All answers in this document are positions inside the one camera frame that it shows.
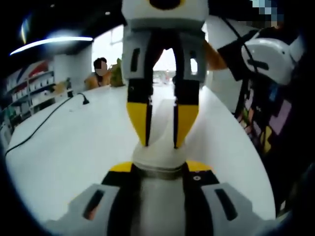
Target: person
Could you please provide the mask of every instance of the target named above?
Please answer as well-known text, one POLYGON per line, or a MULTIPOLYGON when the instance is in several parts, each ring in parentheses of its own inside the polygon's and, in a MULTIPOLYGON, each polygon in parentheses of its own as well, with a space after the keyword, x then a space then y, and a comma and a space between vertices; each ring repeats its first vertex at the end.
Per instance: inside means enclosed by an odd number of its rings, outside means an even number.
MULTIPOLYGON (((236 81, 243 80, 235 117, 261 157, 273 189, 276 212, 279 212, 293 184, 312 161, 307 153, 308 144, 302 139, 305 134, 301 126, 308 55, 302 56, 290 84, 280 86, 266 76, 251 72, 244 63, 241 48, 257 32, 252 30, 218 50, 205 41, 204 48, 210 70, 229 68, 236 81)), ((262 29, 260 37, 287 43, 297 37, 297 31, 278 24, 262 29)))
POLYGON ((93 65, 95 73, 85 80, 87 90, 109 85, 111 80, 111 71, 108 70, 106 58, 97 58, 93 65))

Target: white tabletop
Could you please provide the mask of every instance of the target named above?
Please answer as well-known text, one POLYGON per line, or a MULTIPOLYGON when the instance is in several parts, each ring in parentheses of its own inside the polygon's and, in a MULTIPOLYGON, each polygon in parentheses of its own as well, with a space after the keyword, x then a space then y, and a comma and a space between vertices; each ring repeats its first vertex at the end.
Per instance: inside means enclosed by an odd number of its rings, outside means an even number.
MULTIPOLYGON (((126 112, 126 87, 97 88, 60 107, 24 145, 10 152, 8 170, 34 217, 57 220, 68 203, 108 170, 130 161, 138 137, 126 112)), ((153 113, 164 99, 173 99, 171 86, 155 86, 153 113)), ((57 107, 56 103, 30 117, 15 130, 10 147, 28 137, 57 107)), ((268 176, 251 141, 217 97, 204 87, 200 110, 183 148, 192 160, 210 165, 220 182, 228 182, 252 201, 263 219, 275 218, 268 176)))

